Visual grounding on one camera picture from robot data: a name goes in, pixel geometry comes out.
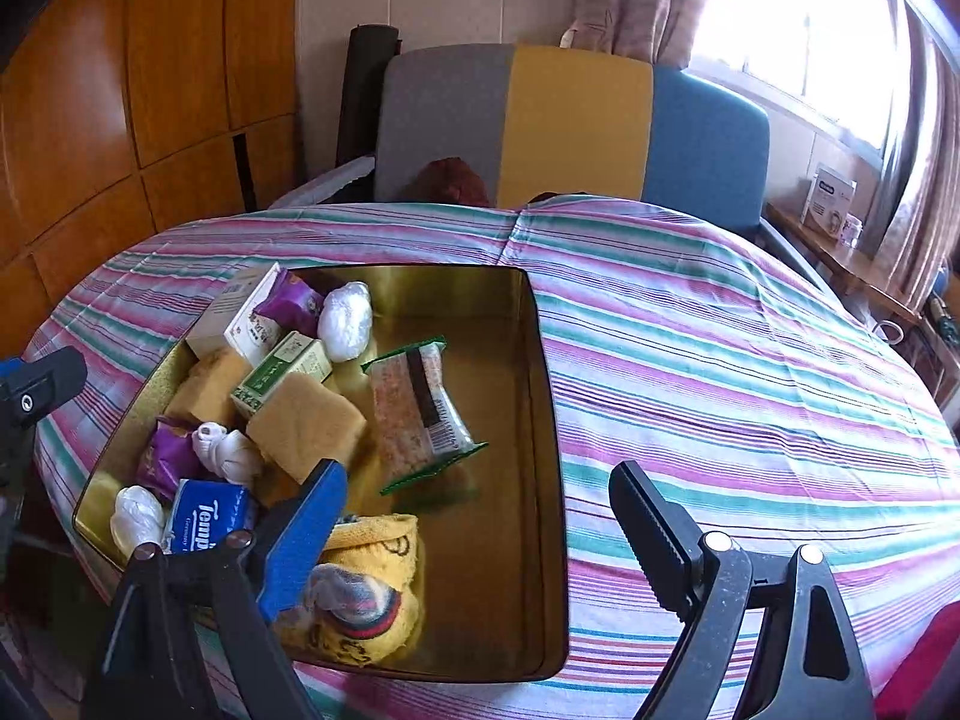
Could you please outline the black rolled mat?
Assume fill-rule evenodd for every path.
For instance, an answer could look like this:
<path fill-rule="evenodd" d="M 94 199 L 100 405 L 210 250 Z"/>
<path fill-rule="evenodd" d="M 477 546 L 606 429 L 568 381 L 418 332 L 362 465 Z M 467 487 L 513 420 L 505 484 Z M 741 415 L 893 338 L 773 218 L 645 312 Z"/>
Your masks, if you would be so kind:
<path fill-rule="evenodd" d="M 337 166 L 376 151 L 384 78 L 400 46 L 400 32 L 393 26 L 359 25 L 350 31 L 338 114 Z"/>

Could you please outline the wooden side shelf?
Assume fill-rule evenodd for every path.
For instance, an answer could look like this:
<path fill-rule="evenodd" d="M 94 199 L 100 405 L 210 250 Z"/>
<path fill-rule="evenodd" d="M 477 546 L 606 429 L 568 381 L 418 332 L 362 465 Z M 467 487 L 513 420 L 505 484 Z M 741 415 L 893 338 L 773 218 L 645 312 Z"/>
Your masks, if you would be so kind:
<path fill-rule="evenodd" d="M 958 355 L 937 333 L 929 312 L 921 305 L 911 307 L 900 289 L 859 250 L 825 238 L 771 203 L 763 208 L 763 216 L 815 268 L 822 268 L 823 278 L 839 298 L 866 306 L 871 325 L 889 320 L 905 332 L 896 351 L 928 386 L 935 403 L 945 410 L 958 394 Z"/>

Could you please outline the striped bed sheet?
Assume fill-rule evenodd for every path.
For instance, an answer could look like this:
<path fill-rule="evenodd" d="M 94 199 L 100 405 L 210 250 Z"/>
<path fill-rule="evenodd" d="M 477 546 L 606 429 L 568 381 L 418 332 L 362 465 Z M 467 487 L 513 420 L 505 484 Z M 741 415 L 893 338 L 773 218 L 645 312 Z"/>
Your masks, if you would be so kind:
<path fill-rule="evenodd" d="M 142 383 L 236 271 L 444 262 L 517 266 L 532 281 L 566 494 L 568 660 L 511 688 L 304 668 L 325 717 L 631 717 L 679 626 L 608 505 L 624 460 L 745 548 L 820 544 L 876 688 L 957 600 L 958 452 L 923 381 L 763 250 L 636 200 L 313 206 L 197 221 L 130 247 L 26 348 L 70 344 L 88 365 L 82 396 L 39 427 L 53 510 L 70 517 Z"/>

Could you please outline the grey yellow blue headboard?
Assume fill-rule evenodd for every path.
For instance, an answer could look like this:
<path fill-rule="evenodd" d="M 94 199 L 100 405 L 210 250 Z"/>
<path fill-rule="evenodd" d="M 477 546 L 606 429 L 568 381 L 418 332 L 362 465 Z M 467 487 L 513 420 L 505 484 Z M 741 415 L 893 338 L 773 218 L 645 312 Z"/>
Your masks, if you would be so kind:
<path fill-rule="evenodd" d="M 464 161 L 498 208 L 544 193 L 643 200 L 748 236 L 770 156 L 765 110 L 683 70 L 578 49 L 462 44 L 386 68 L 374 196 Z"/>

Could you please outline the blue Tempo tissue pack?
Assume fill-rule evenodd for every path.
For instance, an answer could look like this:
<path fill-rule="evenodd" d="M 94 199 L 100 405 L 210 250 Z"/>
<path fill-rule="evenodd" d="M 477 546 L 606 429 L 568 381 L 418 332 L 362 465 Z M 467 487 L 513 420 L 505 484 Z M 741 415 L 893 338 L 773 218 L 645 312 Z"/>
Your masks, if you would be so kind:
<path fill-rule="evenodd" d="M 211 550 L 231 532 L 249 530 L 254 518 L 256 503 L 239 484 L 184 479 L 164 528 L 163 550 L 167 554 Z"/>

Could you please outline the white plastic bag wad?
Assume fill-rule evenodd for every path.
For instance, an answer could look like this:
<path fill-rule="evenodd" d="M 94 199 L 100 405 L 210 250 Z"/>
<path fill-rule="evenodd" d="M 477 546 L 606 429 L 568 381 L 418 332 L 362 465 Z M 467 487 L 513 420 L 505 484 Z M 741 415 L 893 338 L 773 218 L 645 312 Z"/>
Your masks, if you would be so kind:
<path fill-rule="evenodd" d="M 317 338 L 331 362 L 348 362 L 363 355 L 373 333 L 370 288 L 348 281 L 327 294 L 317 319 Z"/>

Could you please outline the green white small box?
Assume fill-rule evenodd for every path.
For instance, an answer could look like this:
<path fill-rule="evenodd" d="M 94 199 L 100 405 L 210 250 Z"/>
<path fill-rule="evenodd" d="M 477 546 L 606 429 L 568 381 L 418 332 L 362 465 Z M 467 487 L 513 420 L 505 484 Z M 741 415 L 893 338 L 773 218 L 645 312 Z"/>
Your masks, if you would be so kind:
<path fill-rule="evenodd" d="M 239 416 L 244 421 L 251 419 L 290 374 L 306 374 L 319 383 L 331 377 L 332 363 L 322 341 L 298 330 L 286 333 L 231 390 L 231 401 Z"/>

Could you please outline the small white toy figure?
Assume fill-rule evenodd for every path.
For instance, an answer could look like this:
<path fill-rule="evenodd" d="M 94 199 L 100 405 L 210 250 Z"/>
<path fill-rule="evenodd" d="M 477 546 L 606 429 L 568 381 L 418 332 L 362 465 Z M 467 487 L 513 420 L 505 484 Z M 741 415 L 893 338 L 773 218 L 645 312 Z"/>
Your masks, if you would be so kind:
<path fill-rule="evenodd" d="M 262 473 L 259 449 L 239 429 L 204 422 L 192 431 L 190 442 L 203 468 L 226 483 L 251 488 Z"/>

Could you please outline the yellow sponge block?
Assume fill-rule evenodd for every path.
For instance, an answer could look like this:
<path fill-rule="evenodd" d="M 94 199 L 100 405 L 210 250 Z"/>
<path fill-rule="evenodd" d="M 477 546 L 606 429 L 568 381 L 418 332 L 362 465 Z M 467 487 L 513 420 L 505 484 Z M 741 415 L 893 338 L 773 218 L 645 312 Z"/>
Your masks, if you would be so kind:
<path fill-rule="evenodd" d="M 348 468 L 366 427 L 363 413 L 348 398 L 293 372 L 249 419 L 247 437 L 265 460 L 304 483 L 321 460 Z"/>

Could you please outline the white plastic bag near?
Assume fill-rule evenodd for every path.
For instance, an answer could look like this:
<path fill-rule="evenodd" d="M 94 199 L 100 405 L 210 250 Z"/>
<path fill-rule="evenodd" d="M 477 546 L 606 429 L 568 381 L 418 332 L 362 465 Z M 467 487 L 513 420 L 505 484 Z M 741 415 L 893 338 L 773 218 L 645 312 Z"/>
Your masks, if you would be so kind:
<path fill-rule="evenodd" d="M 117 493 L 109 530 L 112 541 L 125 559 L 132 556 L 140 544 L 163 543 L 164 525 L 163 506 L 149 489 L 133 484 Z"/>

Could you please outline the purple snack packet near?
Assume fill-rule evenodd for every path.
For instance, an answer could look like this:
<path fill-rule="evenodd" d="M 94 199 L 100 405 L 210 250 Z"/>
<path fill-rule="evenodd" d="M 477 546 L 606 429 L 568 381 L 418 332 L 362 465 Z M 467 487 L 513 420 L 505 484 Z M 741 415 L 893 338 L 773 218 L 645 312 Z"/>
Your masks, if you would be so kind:
<path fill-rule="evenodd" d="M 135 481 L 158 499 L 171 502 L 184 479 L 200 478 L 203 466 L 192 447 L 192 431 L 177 422 L 158 419 L 149 436 Z"/>

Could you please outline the beige cardboard box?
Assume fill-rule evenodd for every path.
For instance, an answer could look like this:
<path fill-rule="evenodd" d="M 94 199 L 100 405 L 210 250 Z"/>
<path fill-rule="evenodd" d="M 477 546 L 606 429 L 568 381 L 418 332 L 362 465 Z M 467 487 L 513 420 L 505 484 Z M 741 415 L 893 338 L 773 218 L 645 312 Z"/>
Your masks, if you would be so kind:
<path fill-rule="evenodd" d="M 190 351 L 203 359 L 229 348 L 252 367 L 260 364 L 280 341 L 281 327 L 256 309 L 272 293 L 280 271 L 272 263 L 236 273 L 185 335 Z"/>

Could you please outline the white box on shelf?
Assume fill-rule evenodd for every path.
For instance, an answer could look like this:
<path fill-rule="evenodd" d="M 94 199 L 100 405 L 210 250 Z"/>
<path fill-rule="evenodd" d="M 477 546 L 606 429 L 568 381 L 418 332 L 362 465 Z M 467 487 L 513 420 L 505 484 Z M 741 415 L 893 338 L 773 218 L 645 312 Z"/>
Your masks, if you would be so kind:
<path fill-rule="evenodd" d="M 800 222 L 832 241 L 841 238 L 856 195 L 857 182 L 819 164 L 805 197 Z"/>

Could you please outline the purple snack packet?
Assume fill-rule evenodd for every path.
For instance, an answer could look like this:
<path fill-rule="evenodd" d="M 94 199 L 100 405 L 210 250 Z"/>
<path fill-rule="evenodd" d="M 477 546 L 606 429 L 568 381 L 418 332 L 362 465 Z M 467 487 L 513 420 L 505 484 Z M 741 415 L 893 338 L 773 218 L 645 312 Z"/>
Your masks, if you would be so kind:
<path fill-rule="evenodd" d="M 192 447 L 192 431 L 177 422 L 158 419 L 149 436 L 135 481 L 158 499 L 171 502 L 184 479 L 200 478 L 203 466 Z"/>
<path fill-rule="evenodd" d="M 257 317 L 275 322 L 281 330 L 317 337 L 324 296 L 288 268 L 282 268 L 267 298 L 254 307 Z"/>

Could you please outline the rice cracker snack packet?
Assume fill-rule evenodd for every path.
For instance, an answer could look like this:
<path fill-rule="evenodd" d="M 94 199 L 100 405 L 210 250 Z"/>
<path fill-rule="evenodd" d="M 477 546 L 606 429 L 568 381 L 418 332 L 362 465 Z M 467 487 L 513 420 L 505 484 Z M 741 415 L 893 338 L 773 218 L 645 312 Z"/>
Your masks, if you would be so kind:
<path fill-rule="evenodd" d="M 444 385 L 444 337 L 394 349 L 361 366 L 373 395 L 383 496 L 482 452 Z"/>

